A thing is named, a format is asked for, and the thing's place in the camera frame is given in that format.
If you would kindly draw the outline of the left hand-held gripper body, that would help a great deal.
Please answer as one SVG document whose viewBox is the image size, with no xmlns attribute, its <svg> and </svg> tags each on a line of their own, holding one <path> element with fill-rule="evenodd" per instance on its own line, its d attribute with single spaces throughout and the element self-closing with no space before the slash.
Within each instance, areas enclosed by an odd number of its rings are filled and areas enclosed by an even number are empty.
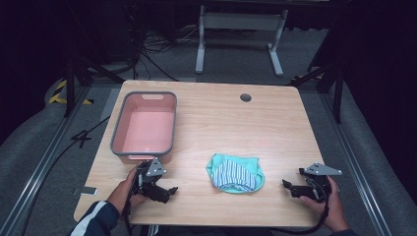
<svg viewBox="0 0 417 236">
<path fill-rule="evenodd" d="M 155 194 L 165 193 L 165 189 L 156 185 L 156 182 L 165 172 L 166 170 L 157 158 L 140 163 L 137 166 L 137 172 L 133 182 L 133 194 L 141 194 L 153 200 Z"/>
</svg>

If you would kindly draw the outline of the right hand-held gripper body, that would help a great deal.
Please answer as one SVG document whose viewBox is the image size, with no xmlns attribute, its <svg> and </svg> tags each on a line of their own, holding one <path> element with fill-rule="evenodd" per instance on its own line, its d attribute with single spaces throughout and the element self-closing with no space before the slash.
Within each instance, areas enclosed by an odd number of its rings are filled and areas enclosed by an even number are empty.
<svg viewBox="0 0 417 236">
<path fill-rule="evenodd" d="M 331 194 L 331 185 L 328 176 L 342 175 L 342 171 L 315 162 L 309 167 L 305 167 L 308 178 L 305 179 L 308 187 L 306 197 L 315 201 L 324 201 Z"/>
</svg>

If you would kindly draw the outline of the person's right hand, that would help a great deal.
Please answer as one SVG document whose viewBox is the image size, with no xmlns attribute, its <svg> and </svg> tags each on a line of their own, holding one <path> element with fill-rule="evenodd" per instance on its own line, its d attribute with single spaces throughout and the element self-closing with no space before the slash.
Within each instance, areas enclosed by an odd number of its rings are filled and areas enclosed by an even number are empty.
<svg viewBox="0 0 417 236">
<path fill-rule="evenodd" d="M 310 209 L 317 216 L 320 216 L 325 210 L 325 206 L 328 206 L 328 217 L 325 220 L 324 225 L 332 233 L 348 230 L 349 225 L 347 224 L 344 217 L 342 202 L 338 194 L 338 186 L 336 182 L 330 177 L 328 177 L 328 181 L 331 186 L 331 194 L 328 197 L 327 204 L 319 204 L 316 201 L 305 196 L 301 196 L 299 200 L 303 203 L 305 207 Z"/>
</svg>

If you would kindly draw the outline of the person's left hand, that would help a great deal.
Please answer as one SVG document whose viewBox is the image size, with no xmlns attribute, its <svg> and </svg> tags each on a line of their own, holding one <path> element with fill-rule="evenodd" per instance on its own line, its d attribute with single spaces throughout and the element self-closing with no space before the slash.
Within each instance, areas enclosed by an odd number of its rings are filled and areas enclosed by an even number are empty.
<svg viewBox="0 0 417 236">
<path fill-rule="evenodd" d="M 107 198 L 107 201 L 115 206 L 120 215 L 123 214 L 126 201 L 129 201 L 134 207 L 138 204 L 142 204 L 146 200 L 146 198 L 142 195 L 128 197 L 136 172 L 136 168 L 133 168 L 127 175 L 126 179 L 121 181 Z"/>
</svg>

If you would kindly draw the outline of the pink basin with grey rim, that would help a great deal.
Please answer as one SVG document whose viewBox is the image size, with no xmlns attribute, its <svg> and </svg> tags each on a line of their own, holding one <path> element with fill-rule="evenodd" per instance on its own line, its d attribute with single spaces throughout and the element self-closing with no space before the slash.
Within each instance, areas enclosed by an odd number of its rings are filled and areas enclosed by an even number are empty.
<svg viewBox="0 0 417 236">
<path fill-rule="evenodd" d="M 132 91 L 125 95 L 110 143 L 124 163 L 155 157 L 172 159 L 177 96 L 170 91 Z"/>
</svg>

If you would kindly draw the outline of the teal striped cloth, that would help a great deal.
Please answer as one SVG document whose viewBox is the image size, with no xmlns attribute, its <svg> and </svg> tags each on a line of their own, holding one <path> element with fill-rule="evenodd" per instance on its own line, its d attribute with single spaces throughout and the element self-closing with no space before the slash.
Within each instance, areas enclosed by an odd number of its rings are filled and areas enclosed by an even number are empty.
<svg viewBox="0 0 417 236">
<path fill-rule="evenodd" d="M 206 166 L 213 186 L 229 194 L 254 193 L 265 183 L 265 174 L 257 157 L 216 153 Z"/>
</svg>

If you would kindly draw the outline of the silver tape piece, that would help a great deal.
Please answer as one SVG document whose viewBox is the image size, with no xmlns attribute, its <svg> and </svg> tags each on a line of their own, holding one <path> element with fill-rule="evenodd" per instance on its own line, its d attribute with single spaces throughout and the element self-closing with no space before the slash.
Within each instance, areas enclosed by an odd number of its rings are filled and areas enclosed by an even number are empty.
<svg viewBox="0 0 417 236">
<path fill-rule="evenodd" d="M 78 187 L 73 190 L 72 194 L 76 196 L 94 196 L 96 192 L 97 188 L 94 187 Z"/>
</svg>

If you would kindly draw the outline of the black tripod stand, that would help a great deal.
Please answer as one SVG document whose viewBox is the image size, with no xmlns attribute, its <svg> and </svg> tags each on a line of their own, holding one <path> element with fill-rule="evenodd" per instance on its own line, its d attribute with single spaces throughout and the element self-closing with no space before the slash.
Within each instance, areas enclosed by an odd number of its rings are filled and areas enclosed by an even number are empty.
<svg viewBox="0 0 417 236">
<path fill-rule="evenodd" d="M 344 76 L 342 72 L 342 66 L 339 63 L 325 65 L 301 77 L 296 76 L 288 85 L 290 87 L 297 88 L 302 84 L 317 78 L 318 76 L 322 77 L 316 86 L 316 91 L 318 93 L 328 93 L 331 88 L 334 88 L 332 115 L 335 118 L 335 121 L 340 124 L 340 109 Z"/>
<path fill-rule="evenodd" d="M 125 79 L 120 78 L 101 65 L 93 63 L 86 57 L 72 56 L 67 64 L 65 76 L 67 81 L 67 104 L 65 117 L 69 117 L 76 107 L 75 80 L 78 80 L 82 87 L 89 87 L 92 85 L 93 78 L 90 74 L 89 68 L 93 68 L 100 75 L 110 79 L 117 84 L 123 84 L 125 82 Z"/>
</svg>

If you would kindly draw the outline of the yellow black floor tape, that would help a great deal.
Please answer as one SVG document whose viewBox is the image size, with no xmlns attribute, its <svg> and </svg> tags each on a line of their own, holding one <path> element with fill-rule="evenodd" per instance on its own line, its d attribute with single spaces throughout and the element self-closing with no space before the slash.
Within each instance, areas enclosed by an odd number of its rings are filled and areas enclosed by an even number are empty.
<svg viewBox="0 0 417 236">
<path fill-rule="evenodd" d="M 57 85 L 55 92 L 51 95 L 49 98 L 48 103 L 61 103 L 61 104 L 67 104 L 67 99 L 64 97 L 61 97 L 60 94 L 67 85 L 67 80 L 63 79 L 61 82 Z M 85 105 L 93 105 L 94 99 L 85 99 L 83 104 Z"/>
</svg>

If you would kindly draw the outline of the aluminium floor rail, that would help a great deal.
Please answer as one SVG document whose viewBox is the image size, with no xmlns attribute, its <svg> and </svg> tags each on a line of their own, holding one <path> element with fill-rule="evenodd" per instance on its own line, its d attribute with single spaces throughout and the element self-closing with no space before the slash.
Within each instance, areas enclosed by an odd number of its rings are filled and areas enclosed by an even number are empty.
<svg viewBox="0 0 417 236">
<path fill-rule="evenodd" d="M 341 143 L 343 152 L 345 154 L 345 162 L 352 175 L 353 181 L 358 189 L 359 195 L 365 206 L 365 209 L 370 216 L 370 219 L 374 225 L 374 228 L 378 236 L 392 236 L 391 231 L 387 225 L 387 221 L 380 209 L 380 206 L 376 200 L 374 192 L 370 187 L 370 184 L 362 170 L 356 154 L 348 141 L 348 138 L 343 130 L 341 124 L 339 124 L 332 113 L 332 104 L 330 99 L 325 94 L 319 95 L 320 101 L 325 108 L 328 119 L 331 126 L 336 132 L 336 136 Z"/>
<path fill-rule="evenodd" d="M 75 109 L 69 117 L 64 116 L 60 121 L 59 126 L 48 143 L 45 152 L 26 181 L 19 198 L 16 200 L 5 221 L 1 224 L 0 236 L 13 236 L 18 229 L 21 229 L 24 234 L 31 212 L 37 200 L 38 193 L 42 188 L 49 172 L 60 156 L 64 153 L 64 151 L 58 152 L 58 148 L 61 145 L 64 135 L 69 129 L 75 114 L 83 104 L 88 93 L 89 87 L 79 88 L 79 91 L 76 94 Z"/>
</svg>

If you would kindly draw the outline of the grey metal desk frame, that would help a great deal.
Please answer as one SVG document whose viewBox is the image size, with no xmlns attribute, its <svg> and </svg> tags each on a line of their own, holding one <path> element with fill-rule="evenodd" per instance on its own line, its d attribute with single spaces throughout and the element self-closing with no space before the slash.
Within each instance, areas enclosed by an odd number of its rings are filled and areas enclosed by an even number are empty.
<svg viewBox="0 0 417 236">
<path fill-rule="evenodd" d="M 287 10 L 277 15 L 243 14 L 243 13 L 213 13 L 206 7 L 200 7 L 199 15 L 199 46 L 195 72 L 201 74 L 205 63 L 205 30 L 269 30 L 274 31 L 274 40 L 267 45 L 269 58 L 278 77 L 283 76 L 283 70 L 278 58 L 277 47 L 287 19 Z"/>
</svg>

